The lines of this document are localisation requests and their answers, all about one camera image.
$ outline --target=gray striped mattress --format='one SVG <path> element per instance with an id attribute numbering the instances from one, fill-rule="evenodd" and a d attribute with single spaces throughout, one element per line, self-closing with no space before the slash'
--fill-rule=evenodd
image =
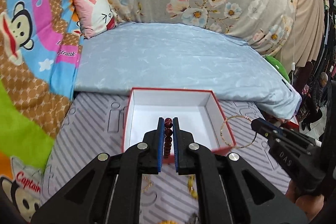
<path id="1" fill-rule="evenodd" d="M 128 97 L 98 93 L 80 93 L 68 112 L 50 154 L 43 179 L 41 204 L 53 196 L 86 164 L 101 152 L 121 153 L 121 139 Z M 220 101 L 226 115 L 262 117 L 251 102 Z M 254 132 L 244 119 L 229 124 L 238 145 L 249 143 Z M 280 191 L 285 193 L 290 178 L 268 153 L 267 141 L 258 135 L 247 148 L 238 149 L 248 163 Z M 163 220 L 184 223 L 198 211 L 198 202 L 189 194 L 187 177 L 179 176 L 173 165 L 164 165 L 159 175 L 152 175 L 152 187 L 141 195 L 140 223 Z M 143 188 L 148 182 L 143 180 Z"/>

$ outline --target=green pillow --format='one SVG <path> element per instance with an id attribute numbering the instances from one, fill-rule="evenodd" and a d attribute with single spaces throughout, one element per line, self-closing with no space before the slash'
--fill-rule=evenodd
<path id="1" fill-rule="evenodd" d="M 283 78 L 286 79 L 286 81 L 288 83 L 290 83 L 290 80 L 289 80 L 289 77 L 288 77 L 288 74 L 287 74 L 285 68 L 283 67 L 283 65 L 278 60 L 276 60 L 272 56 L 266 56 L 265 59 L 268 61 L 268 63 L 270 63 L 274 68 L 277 69 L 277 71 L 282 75 Z"/>

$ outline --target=pink stripe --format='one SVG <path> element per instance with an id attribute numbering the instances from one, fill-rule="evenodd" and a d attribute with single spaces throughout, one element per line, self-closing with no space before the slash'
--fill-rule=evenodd
<path id="1" fill-rule="evenodd" d="M 78 67 L 78 47 L 77 46 L 68 46 L 62 45 L 57 53 L 56 63 L 67 62 L 74 64 L 76 68 Z"/>
<path id="2" fill-rule="evenodd" d="M 32 0 L 33 13 L 35 18 L 36 33 L 42 45 L 49 51 L 58 51 L 58 41 L 63 35 L 55 32 L 52 26 L 52 15 L 49 0 Z"/>

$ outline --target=pink pillow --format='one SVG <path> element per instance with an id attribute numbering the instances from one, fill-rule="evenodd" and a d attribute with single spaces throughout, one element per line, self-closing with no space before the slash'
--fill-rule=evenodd
<path id="1" fill-rule="evenodd" d="M 90 39 L 117 25 L 117 15 L 108 0 L 73 0 L 84 37 Z"/>

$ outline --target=metal screw head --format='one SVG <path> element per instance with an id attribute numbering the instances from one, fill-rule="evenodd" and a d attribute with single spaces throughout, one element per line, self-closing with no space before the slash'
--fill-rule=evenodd
<path id="1" fill-rule="evenodd" d="M 146 143 L 138 143 L 137 147 L 141 150 L 144 150 L 148 147 Z"/>
<path id="2" fill-rule="evenodd" d="M 101 153 L 98 155 L 98 160 L 100 161 L 107 160 L 108 158 L 109 158 L 109 155 L 107 155 L 106 153 Z"/>
<path id="3" fill-rule="evenodd" d="M 197 144 L 197 143 L 191 143 L 190 145 L 189 145 L 189 148 L 191 149 L 191 150 L 197 150 L 197 149 L 199 149 L 199 145 Z"/>
<path id="4" fill-rule="evenodd" d="M 230 153 L 229 154 L 229 159 L 233 161 L 239 160 L 239 155 L 237 153 Z"/>

